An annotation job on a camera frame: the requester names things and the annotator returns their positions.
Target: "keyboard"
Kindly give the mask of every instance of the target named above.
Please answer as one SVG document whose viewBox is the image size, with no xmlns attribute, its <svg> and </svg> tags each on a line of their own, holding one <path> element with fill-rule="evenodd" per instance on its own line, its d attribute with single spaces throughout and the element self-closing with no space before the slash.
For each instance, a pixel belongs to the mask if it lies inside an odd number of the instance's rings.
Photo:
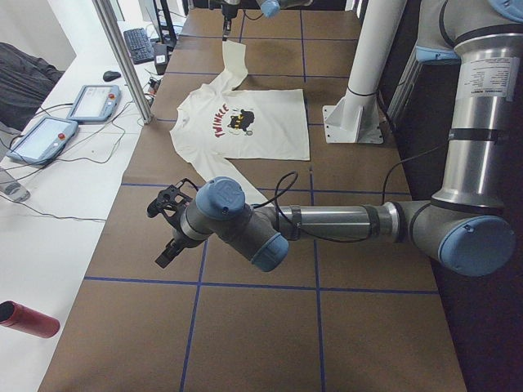
<svg viewBox="0 0 523 392">
<path fill-rule="evenodd" d="M 153 45 L 147 37 L 145 29 L 131 29 L 123 32 L 123 39 L 129 53 L 131 53 L 132 63 L 141 64 L 154 60 Z"/>
</svg>

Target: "computer mouse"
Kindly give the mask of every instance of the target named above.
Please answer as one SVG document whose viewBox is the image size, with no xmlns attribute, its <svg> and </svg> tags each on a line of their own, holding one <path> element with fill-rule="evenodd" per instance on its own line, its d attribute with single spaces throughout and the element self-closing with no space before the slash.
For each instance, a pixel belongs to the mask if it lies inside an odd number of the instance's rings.
<svg viewBox="0 0 523 392">
<path fill-rule="evenodd" d="M 111 80 L 118 79 L 120 76 L 122 76 L 122 74 L 120 72 L 105 71 L 103 79 L 104 79 L 104 82 L 110 82 Z"/>
</svg>

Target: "red cylinder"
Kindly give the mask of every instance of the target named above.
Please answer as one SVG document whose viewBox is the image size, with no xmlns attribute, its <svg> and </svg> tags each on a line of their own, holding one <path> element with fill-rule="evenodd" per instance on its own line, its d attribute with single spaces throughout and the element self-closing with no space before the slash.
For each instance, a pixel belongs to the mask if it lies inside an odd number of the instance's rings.
<svg viewBox="0 0 523 392">
<path fill-rule="evenodd" d="M 0 325 L 39 337 L 51 337 L 60 330 L 60 322 L 56 318 L 13 301 L 0 304 Z"/>
</svg>

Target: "warning label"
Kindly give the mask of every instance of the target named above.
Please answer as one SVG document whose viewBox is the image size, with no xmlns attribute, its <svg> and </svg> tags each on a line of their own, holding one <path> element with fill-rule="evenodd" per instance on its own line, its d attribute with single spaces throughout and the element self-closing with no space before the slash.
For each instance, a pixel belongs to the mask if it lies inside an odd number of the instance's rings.
<svg viewBox="0 0 523 392">
<path fill-rule="evenodd" d="M 516 57 L 494 57 L 462 64 L 456 99 L 501 96 L 511 101 L 519 62 Z"/>
</svg>

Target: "gray device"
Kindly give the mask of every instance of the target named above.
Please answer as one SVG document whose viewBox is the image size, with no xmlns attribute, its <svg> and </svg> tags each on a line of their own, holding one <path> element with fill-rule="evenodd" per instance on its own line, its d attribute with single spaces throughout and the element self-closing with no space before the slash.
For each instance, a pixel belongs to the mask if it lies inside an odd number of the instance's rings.
<svg viewBox="0 0 523 392">
<path fill-rule="evenodd" d="M 46 116 L 22 136 L 7 156 L 23 163 L 44 165 L 60 155 L 77 130 L 76 121 Z"/>
<path fill-rule="evenodd" d="M 78 123 L 104 123 L 114 113 L 120 95 L 120 87 L 116 85 L 83 86 L 67 119 Z"/>
</svg>

